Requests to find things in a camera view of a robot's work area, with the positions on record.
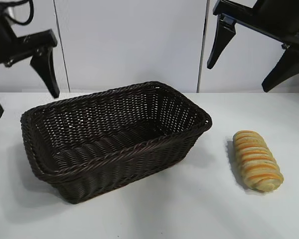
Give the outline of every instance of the white table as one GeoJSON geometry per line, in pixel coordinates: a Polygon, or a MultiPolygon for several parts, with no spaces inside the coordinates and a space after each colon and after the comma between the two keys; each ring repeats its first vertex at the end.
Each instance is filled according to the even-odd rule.
{"type": "Polygon", "coordinates": [[[21,113],[51,96],[0,93],[0,239],[299,239],[299,94],[187,96],[213,127],[181,163],[70,205],[34,177],[22,145],[21,113]],[[236,182],[227,143],[242,129],[259,132],[277,159],[285,182],[275,192],[236,182]]]}

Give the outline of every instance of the rectangular basket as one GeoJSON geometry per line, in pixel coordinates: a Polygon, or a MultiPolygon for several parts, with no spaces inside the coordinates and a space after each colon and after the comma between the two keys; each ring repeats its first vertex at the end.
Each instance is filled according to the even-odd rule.
{"type": "Polygon", "coordinates": [[[33,173],[73,204],[176,164],[211,125],[204,110],[160,82],[53,102],[21,117],[33,173]]]}

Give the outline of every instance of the bread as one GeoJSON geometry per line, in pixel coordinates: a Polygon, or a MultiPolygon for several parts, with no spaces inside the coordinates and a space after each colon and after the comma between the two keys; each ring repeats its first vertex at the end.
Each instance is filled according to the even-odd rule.
{"type": "Polygon", "coordinates": [[[280,168],[258,133],[239,131],[234,135],[233,141],[238,169],[249,188],[271,192],[283,183],[280,168]]]}

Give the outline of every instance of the white panel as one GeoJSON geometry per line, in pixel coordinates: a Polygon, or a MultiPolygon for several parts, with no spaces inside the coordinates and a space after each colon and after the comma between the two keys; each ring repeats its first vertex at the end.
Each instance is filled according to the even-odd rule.
{"type": "MultiPolygon", "coordinates": [[[[200,92],[262,92],[262,81],[284,52],[281,43],[236,24],[235,37],[213,69],[207,69],[216,31],[217,16],[212,14],[216,2],[210,1],[200,92]]],[[[252,7],[256,0],[235,2],[252,7]]],[[[271,92],[299,92],[299,75],[283,82],[271,92]]]]}
{"type": "MultiPolygon", "coordinates": [[[[29,16],[29,5],[15,7],[15,17],[24,21],[29,16]]],[[[28,26],[14,25],[17,36],[36,33],[52,28],[58,39],[53,49],[54,70],[60,90],[68,91],[61,44],[58,37],[53,0],[34,0],[34,18],[28,26]]],[[[0,64],[0,92],[46,92],[44,82],[30,66],[31,58],[16,63],[11,68],[0,64]]]]}
{"type": "Polygon", "coordinates": [[[56,1],[70,87],[196,92],[206,0],[56,1]]]}

